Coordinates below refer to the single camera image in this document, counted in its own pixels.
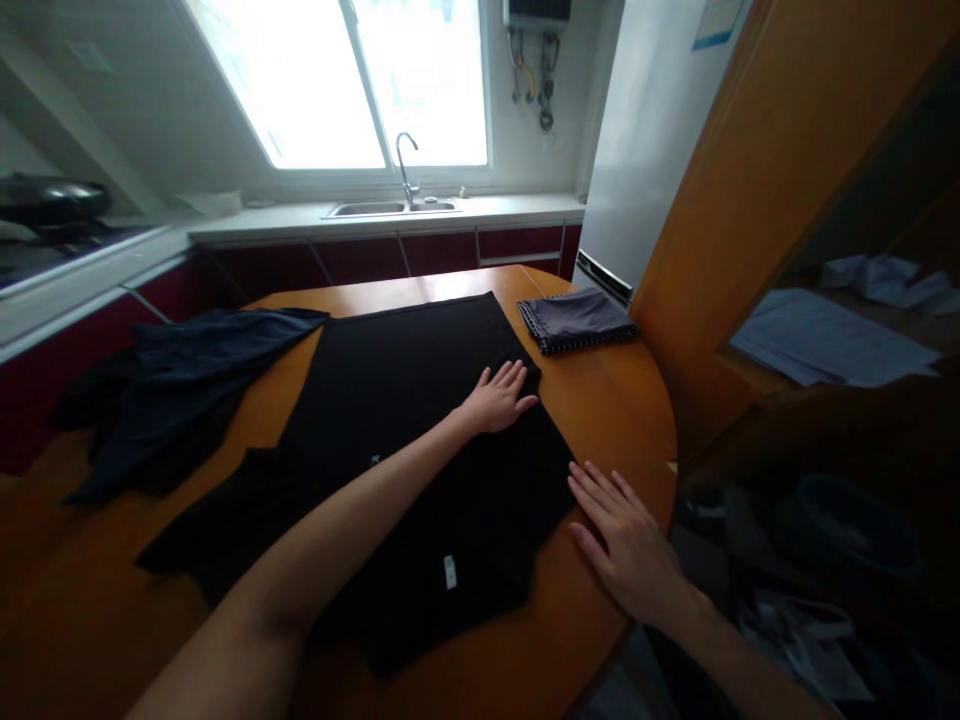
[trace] kitchen sink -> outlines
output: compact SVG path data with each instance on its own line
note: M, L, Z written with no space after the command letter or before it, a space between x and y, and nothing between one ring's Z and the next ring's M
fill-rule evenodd
M460 208L452 200L438 200L435 203L413 203L410 212L457 212Z
M406 202L362 202L340 203L324 216L324 220L339 220L343 218L380 217L383 215L410 215L417 213L445 213L460 212L460 206L453 198L440 198L435 202L426 202L418 199L412 203Z
M357 217L358 215L399 215L407 209L406 203L340 203L327 217Z

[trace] bright window light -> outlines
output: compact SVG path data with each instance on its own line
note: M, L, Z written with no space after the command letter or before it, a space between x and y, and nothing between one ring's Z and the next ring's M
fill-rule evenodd
M477 2L354 0L355 18L338 0L186 0L268 158L287 170L383 168L381 123L394 163L407 131L420 145L410 165L485 165Z
M477 0L354 0L390 152L411 165L486 165Z

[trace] wooden table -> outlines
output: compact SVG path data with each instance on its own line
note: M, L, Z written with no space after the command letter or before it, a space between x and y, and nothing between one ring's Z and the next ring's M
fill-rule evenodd
M346 317L492 290L543 370L541 398L574 455L620 470L666 527L676 487L666 462L676 440L650 352L634 342L542 357L520 320L518 300L571 289L513 265L282 293L258 305ZM5 715L120 716L203 622L208 609L189 578L151 576L133 559L226 478L246 448L276 445L320 332L250 387L223 446L168 497L127 492L102 508L58 507L88 471L86 432L60 436L18 487L0 495ZM311 648L291 716L557 717L629 627L563 524L537 556L526 606L454 638L389 681L374 678L352 644Z

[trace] water heater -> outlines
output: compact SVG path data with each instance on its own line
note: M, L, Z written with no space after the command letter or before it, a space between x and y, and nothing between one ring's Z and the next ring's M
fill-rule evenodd
M559 33L570 22L572 0L503 0L503 24L509 28Z

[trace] refrigerator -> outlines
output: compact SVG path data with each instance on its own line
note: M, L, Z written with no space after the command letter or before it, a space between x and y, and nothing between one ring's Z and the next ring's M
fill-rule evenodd
M752 0L626 0L573 282L629 306Z

